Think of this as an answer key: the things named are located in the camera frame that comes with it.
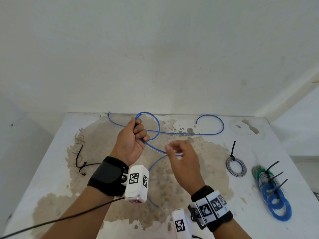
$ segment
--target person's right hand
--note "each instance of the person's right hand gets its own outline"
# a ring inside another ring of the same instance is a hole
[[[177,182],[192,196],[205,186],[198,156],[188,140],[170,142],[165,150]],[[179,160],[175,153],[183,153]]]

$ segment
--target wrist-mounted tracker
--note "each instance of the wrist-mounted tracker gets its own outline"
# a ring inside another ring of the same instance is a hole
[[[91,176],[87,185],[108,196],[122,196],[126,186],[129,167],[121,160],[107,156]]]
[[[233,219],[233,214],[219,191],[205,185],[191,197],[193,203],[187,208],[200,229],[207,227],[211,232]]]

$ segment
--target person's left hand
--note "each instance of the person's left hand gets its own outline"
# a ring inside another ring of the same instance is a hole
[[[123,161],[127,166],[131,166],[138,160],[145,148],[145,143],[140,140],[141,138],[147,142],[150,136],[144,129],[141,119],[135,121],[135,118],[132,117],[126,127],[118,134],[110,156]]]

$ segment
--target black and white square marker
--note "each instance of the black and white square marker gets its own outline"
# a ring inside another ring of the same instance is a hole
[[[194,213],[195,213],[196,217],[197,217],[197,218],[201,218],[201,216],[200,216],[200,213],[199,213],[198,209],[197,209],[197,208],[193,208],[193,207],[192,207],[192,209],[193,209],[193,211],[194,211]]]
[[[138,174],[139,174],[139,173],[130,174],[129,184],[136,184],[136,183],[138,183]]]
[[[147,177],[143,175],[143,185],[147,188]]]
[[[175,221],[175,226],[176,226],[176,231],[177,232],[185,231],[185,225],[184,225],[183,220]]]
[[[223,206],[219,202],[218,198],[211,200],[211,205],[213,206],[214,211],[219,211]]]
[[[225,199],[224,199],[221,195],[218,196],[218,199],[221,201],[221,203],[222,203],[224,206],[227,204],[226,201],[225,201]]]
[[[203,215],[204,217],[212,214],[212,211],[211,211],[211,209],[209,208],[209,205],[208,205],[208,204],[204,204],[204,205],[199,206],[199,209],[200,209],[200,211],[202,212],[202,215]]]

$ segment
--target right forearm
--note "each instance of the right forearm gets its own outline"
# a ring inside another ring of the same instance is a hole
[[[222,224],[213,234],[216,239],[251,239],[234,219]]]

